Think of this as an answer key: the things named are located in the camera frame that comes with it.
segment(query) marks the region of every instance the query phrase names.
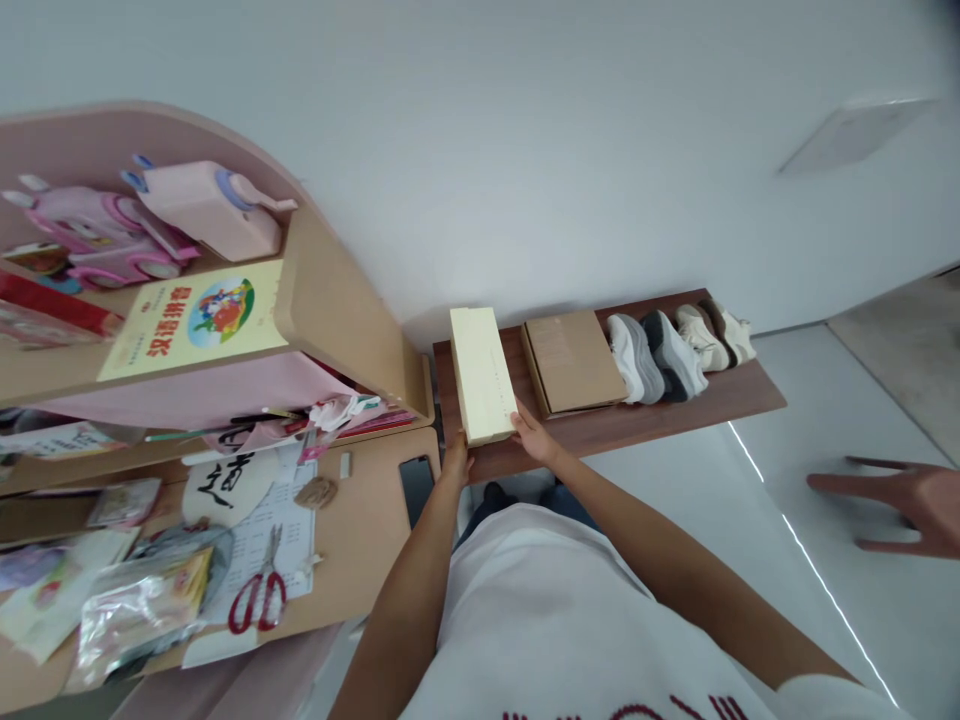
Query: jeans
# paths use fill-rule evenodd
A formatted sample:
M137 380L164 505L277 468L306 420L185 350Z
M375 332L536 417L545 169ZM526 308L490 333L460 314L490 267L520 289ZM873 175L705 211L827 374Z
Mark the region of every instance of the jeans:
M457 547L460 547L463 541L473 534L473 531L477 529L477 525L494 513L505 510L518 502L520 502L520 500L515 495L507 495L502 490L497 493L489 493L483 502L480 503L480 506L473 511L473 516L467 524L467 529L463 531L463 535L461 535L457 541ZM540 500L537 504L547 508L547 510L553 510L557 515L563 515L571 520L582 522L587 527L593 528L597 532L602 532L593 521L593 518L590 517L586 508L580 504L580 501L574 497L566 485L548 487L540 493Z

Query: sneaker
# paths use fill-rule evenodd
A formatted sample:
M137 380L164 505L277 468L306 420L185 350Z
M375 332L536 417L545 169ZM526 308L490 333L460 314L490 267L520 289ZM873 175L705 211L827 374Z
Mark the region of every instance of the sneaker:
M503 486L498 483L496 480L488 482L486 487L483 488L483 499L492 500L498 496L506 496L507 492L503 489Z
M610 349L617 370L627 386L626 403L652 405L663 397L663 375L650 352L647 335L640 323L629 315L611 315L607 318L610 331Z
M757 356L757 351L750 344L749 322L738 320L713 298L701 300L697 304L707 313L717 337L727 349L730 367L742 365Z
M704 372L719 372L730 367L727 349L713 333L713 323L706 311L696 305L681 305L677 309L680 337L697 351Z
M666 386L664 400L686 402L707 389L707 378L703 375L700 357L673 329L670 318L654 310L640 324L647 333L653 358L663 375Z

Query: white wall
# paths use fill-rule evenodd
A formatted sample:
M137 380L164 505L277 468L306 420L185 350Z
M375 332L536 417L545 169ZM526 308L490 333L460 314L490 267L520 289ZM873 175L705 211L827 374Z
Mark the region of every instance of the white wall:
M233 127L306 181L422 345L451 305L503 324L700 285L771 330L960 258L935 10L693 5L5 3L0 113L133 97ZM875 94L950 102L858 166L774 176Z

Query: red scissors handle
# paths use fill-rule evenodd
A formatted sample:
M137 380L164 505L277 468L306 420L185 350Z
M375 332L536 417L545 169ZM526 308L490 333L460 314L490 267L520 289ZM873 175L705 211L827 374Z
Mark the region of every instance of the red scissors handle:
M257 593L260 592L260 584L262 582L263 574L257 573L247 580L246 584L240 588L240 592L238 592L237 596L233 599L233 604L230 606L230 615L227 617L227 627L230 628L230 632L234 635L245 633L250 627L253 621L253 604L257 600ZM244 597L247 598L247 607L243 611L243 620L237 622L237 606L240 604L241 598Z
M274 617L270 613L273 609L273 594L280 591L280 607ZM257 628L261 631L273 630L280 624L280 616L283 614L283 608L287 604L287 585L280 577L280 573L274 571L267 576L267 587L263 598L263 612L260 615L260 622Z

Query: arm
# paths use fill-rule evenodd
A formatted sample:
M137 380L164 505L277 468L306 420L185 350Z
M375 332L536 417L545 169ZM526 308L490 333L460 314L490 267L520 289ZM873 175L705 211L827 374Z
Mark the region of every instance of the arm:
M701 628L771 688L811 674L857 682L713 553L561 448L517 405L514 439L570 489L660 603Z
M472 464L461 430L377 596L330 720L396 718L420 685L437 650L457 504Z

